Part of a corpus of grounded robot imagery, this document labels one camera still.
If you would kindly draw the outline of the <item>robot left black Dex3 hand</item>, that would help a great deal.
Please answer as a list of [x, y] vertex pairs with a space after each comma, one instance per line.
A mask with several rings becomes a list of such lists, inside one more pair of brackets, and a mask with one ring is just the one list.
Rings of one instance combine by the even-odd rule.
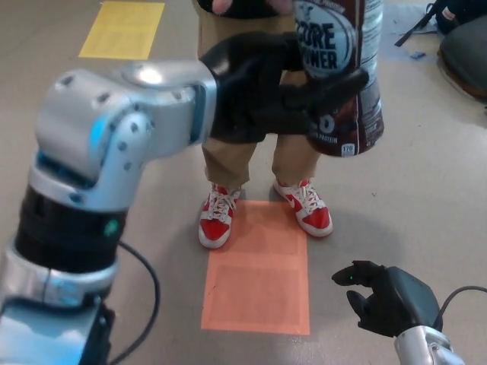
[[231, 144], [259, 143], [268, 134], [305, 135], [318, 119], [344, 106], [368, 83], [359, 69], [302, 86], [284, 85], [284, 71], [304, 66], [295, 33], [241, 33], [213, 46], [202, 63], [217, 84], [211, 138]]

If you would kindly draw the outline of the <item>robot right black Dex3 hand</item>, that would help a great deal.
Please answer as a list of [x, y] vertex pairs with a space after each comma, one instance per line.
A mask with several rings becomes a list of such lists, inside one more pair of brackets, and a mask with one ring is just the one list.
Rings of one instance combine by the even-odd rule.
[[443, 320], [438, 317], [441, 308], [433, 290], [401, 268], [354, 261], [333, 274], [332, 280], [343, 287], [372, 289], [369, 297], [354, 290], [346, 292], [361, 329], [389, 338], [420, 325], [443, 329]]

